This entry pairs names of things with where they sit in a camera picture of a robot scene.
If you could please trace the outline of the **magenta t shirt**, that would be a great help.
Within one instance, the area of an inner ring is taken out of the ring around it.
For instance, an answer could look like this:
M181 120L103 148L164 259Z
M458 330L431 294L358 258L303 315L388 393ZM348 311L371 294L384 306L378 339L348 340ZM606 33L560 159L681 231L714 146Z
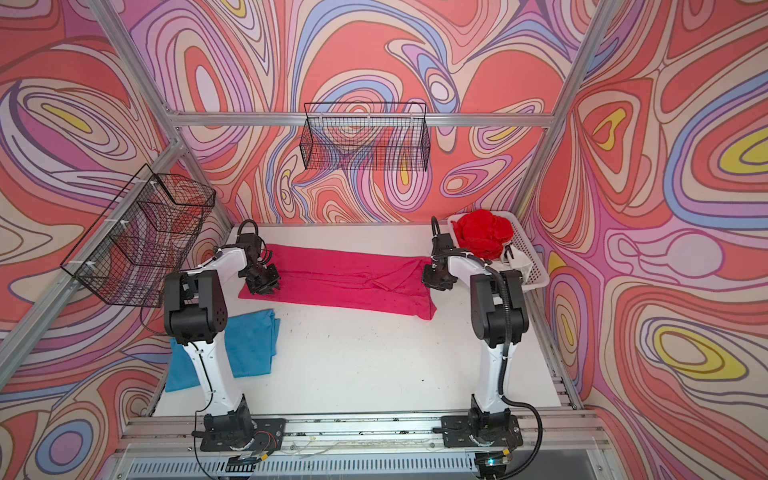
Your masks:
M427 257L400 257L275 245L272 260L280 275L273 294L256 295L244 286L243 300L347 308L415 316L436 313L422 283Z

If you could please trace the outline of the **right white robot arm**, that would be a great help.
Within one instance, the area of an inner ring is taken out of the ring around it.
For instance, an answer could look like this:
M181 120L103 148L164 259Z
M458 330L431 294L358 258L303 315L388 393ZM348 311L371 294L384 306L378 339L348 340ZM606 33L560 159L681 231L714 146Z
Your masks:
M523 274L516 269L498 270L466 249L431 219L431 263L424 268L422 283L436 291L450 291L461 282L470 294L470 325L482 342L478 386L464 415L444 416L436 432L447 448L502 447L512 451L523 445L515 409L530 412L536 421L537 439L543 438L541 414L533 405L506 395L507 370L515 347L530 328L524 299Z

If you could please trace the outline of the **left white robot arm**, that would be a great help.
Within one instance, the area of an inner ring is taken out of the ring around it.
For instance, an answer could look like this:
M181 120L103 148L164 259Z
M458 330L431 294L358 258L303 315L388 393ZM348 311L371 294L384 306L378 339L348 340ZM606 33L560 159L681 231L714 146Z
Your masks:
M204 407L195 412L195 424L202 427L192 432L195 453L249 454L260 462L279 449L279 425L275 420L259 425L235 382L226 351L229 313L222 289L236 276L253 295L275 293L280 276L271 258L258 224L246 219L235 241L219 247L212 259L165 278L165 332L190 358L206 396Z

